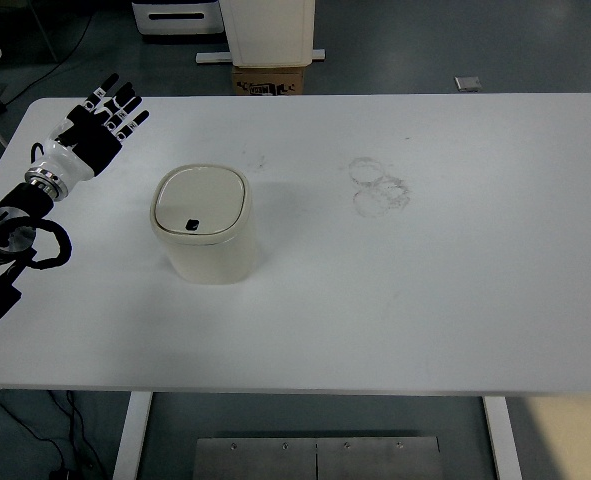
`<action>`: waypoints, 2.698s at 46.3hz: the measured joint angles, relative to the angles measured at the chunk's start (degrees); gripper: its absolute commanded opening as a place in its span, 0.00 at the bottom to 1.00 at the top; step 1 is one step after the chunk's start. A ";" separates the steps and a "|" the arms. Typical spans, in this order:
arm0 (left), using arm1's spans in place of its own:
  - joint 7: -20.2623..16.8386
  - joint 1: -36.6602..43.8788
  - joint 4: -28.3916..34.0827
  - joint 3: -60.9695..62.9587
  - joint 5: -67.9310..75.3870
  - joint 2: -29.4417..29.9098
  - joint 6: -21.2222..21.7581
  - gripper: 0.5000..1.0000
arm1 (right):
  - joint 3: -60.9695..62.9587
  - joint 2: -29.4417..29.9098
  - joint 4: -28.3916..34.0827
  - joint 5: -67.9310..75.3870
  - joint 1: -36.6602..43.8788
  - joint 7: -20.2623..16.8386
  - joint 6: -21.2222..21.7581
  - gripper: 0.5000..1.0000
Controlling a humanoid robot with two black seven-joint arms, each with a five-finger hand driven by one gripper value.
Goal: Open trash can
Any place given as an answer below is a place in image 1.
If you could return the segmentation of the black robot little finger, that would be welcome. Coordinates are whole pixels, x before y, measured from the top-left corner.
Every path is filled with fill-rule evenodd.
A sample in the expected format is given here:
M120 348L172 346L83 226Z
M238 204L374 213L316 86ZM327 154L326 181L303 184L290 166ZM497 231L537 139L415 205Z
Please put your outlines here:
M136 117L127 121L115 134L116 139L119 142L124 142L141 124L146 121L149 115L150 112L148 110L143 110Z

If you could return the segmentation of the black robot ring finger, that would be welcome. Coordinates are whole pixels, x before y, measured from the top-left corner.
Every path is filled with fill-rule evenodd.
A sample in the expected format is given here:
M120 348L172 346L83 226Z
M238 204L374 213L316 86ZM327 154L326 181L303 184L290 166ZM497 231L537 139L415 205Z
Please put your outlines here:
M140 96L135 96L130 99L105 122L106 128L116 129L141 102L142 98Z

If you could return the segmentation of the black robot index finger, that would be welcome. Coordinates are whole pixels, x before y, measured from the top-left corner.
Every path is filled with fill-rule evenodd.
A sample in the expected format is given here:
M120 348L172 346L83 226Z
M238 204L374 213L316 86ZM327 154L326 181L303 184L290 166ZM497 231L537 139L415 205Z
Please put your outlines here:
M117 83L119 75L111 74L99 87L97 87L82 103L81 106L89 112L92 112L104 99L107 92Z

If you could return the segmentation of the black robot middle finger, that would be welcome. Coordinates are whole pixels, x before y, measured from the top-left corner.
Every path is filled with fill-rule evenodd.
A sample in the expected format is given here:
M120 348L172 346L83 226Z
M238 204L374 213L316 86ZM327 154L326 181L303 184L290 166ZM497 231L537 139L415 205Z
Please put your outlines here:
M117 92L104 102L99 110L99 116L110 118L121 110L133 98L133 86L131 82L122 85Z

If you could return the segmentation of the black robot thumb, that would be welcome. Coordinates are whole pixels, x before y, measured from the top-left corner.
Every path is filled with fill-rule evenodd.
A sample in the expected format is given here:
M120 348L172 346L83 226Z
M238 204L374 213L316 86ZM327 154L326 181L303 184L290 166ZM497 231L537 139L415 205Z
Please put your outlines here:
M73 121L64 119L49 134L49 140L62 146L74 146L78 143L78 134Z

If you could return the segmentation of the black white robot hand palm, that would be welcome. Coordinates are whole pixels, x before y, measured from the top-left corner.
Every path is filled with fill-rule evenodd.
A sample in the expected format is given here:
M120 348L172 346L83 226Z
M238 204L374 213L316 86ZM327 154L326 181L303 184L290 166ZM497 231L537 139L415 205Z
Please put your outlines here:
M31 166L24 177L26 183L45 191L52 200L64 200L78 183L98 176L122 148L99 116L81 105L75 106L64 119L74 122L78 143L62 146L48 136L41 144L35 144Z

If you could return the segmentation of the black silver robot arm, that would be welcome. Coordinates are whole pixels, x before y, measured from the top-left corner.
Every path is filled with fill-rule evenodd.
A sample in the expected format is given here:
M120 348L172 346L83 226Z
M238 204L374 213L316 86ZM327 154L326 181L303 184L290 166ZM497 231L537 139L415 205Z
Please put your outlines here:
M82 181L97 177L149 113L131 83L109 76L30 151L23 182L0 200L0 320L21 298L14 282L25 269L66 264L72 244L48 219L54 205Z

